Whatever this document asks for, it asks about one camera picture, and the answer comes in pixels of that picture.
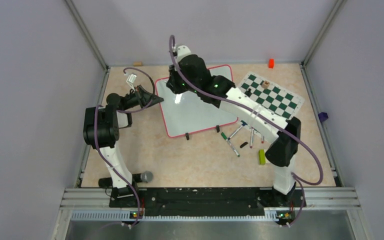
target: white wall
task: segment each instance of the white wall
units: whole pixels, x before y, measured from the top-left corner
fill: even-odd
[[[208,63],[302,60],[336,0],[74,0],[108,65],[167,64],[169,36]]]
[[[102,79],[62,0],[0,0],[0,240],[50,239]]]
[[[384,1],[348,1],[309,65],[343,179],[384,239]]]

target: orange block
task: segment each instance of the orange block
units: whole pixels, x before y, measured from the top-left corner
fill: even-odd
[[[274,68],[275,67],[275,60],[273,59],[273,58],[270,58],[269,60],[268,60],[268,68],[269,69],[272,69],[272,68]]]

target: table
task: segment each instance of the table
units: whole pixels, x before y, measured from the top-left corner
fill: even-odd
[[[324,179],[319,186],[335,186],[300,66],[297,63],[276,64],[273,69],[268,68],[266,64],[230,66],[235,83],[239,83],[249,71],[252,71],[305,99],[296,115],[301,120],[301,139],[321,161]],[[147,72],[154,81],[168,77],[169,74],[167,65],[139,68]],[[141,84],[149,92],[152,91],[149,79],[141,73],[137,73],[136,84]],[[112,67],[103,105],[108,94],[117,93],[124,96],[129,89],[123,67]],[[271,163],[258,165],[258,150],[268,146],[262,145],[260,139],[256,137],[253,148],[249,148],[249,145],[239,148],[243,142],[250,141],[250,132],[247,130],[242,129],[231,140],[240,152],[240,157],[237,157],[215,129],[192,134],[189,141],[185,137],[168,137],[158,105],[133,113],[132,120],[132,127],[120,130],[118,144],[127,168],[132,174],[146,170],[153,173],[153,181],[139,183],[140,187],[271,187],[273,185],[273,165]],[[237,127],[238,125],[234,123],[221,127],[221,131],[230,135]],[[319,179],[314,159],[301,146],[296,156],[295,172],[311,182]],[[81,186],[97,187],[100,178],[109,176],[104,161],[95,150],[91,149]]]

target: purple block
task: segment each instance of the purple block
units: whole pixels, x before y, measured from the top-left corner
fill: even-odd
[[[329,118],[329,116],[326,112],[321,112],[318,114],[318,119],[320,120],[321,123],[326,121],[328,118]]]

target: green and white checkered board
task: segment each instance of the green and white checkered board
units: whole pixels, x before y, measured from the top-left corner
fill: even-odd
[[[270,85],[267,89],[261,86],[261,83],[268,81]],[[248,72],[239,83],[242,92],[251,89],[253,101],[263,105],[266,109],[287,119],[291,119],[298,113],[298,110],[304,104],[304,98],[296,93],[287,90],[278,84],[258,76],[253,72]]]

